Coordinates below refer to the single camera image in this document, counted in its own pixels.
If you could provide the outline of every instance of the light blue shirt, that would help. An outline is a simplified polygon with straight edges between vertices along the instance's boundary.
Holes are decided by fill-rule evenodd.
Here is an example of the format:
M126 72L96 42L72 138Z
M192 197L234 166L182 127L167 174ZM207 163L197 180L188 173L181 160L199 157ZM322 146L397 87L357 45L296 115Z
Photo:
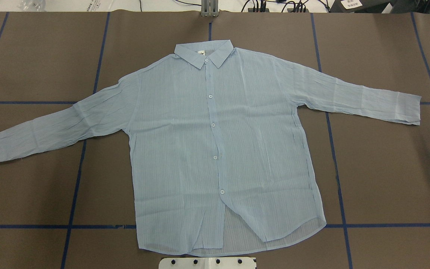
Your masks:
M420 124L419 96L206 41L178 44L117 85L0 132L0 162L123 130L140 248L224 256L286 247L326 225L302 105Z

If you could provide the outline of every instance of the white mounting bracket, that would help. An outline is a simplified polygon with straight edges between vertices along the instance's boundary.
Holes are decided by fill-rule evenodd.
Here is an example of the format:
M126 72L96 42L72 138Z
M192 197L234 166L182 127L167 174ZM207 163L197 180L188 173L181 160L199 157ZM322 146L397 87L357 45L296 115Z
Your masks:
M218 17L218 0L202 0L202 17Z
M256 269L255 257L163 258L159 269Z

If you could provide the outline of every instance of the button placket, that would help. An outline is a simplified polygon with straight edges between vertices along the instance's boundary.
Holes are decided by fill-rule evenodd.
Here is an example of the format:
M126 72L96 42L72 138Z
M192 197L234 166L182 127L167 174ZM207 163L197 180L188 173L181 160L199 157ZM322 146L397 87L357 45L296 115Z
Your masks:
M218 150L217 155L213 156L213 160L216 160L216 165L218 169L218 186L219 186L219 194L223 203L225 203L228 207L233 208L233 204L231 198L227 193L227 189L229 186L227 185L227 159L224 156L224 143L222 139L222 132L218 121L217 114L217 104L215 101L219 100L214 98L215 93L215 81L214 81L214 73L217 71L217 68L213 64L213 62L208 62L205 65L205 78L207 81L207 101L208 101L208 115L210 117L210 126L212 133L215 139L215 145Z

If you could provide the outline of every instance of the brown table surface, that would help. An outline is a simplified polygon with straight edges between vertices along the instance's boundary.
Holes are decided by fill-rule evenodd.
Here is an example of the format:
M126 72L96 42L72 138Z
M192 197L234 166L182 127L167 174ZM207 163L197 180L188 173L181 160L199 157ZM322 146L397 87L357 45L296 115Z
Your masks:
M0 131L216 39L423 97L420 126L299 110L328 225L258 268L430 268L430 15L2 12ZM123 132L0 163L0 268L157 268L130 171Z

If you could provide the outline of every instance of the shirt collar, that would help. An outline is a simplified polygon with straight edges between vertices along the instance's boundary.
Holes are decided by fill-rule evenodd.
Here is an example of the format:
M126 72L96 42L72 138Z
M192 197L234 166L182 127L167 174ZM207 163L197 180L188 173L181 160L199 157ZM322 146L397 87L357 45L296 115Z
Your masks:
M214 50L214 52L205 56L197 53L200 50ZM205 58L209 58L217 68L220 68L232 51L233 45L230 40L214 40L177 44L174 53L196 68L201 69Z

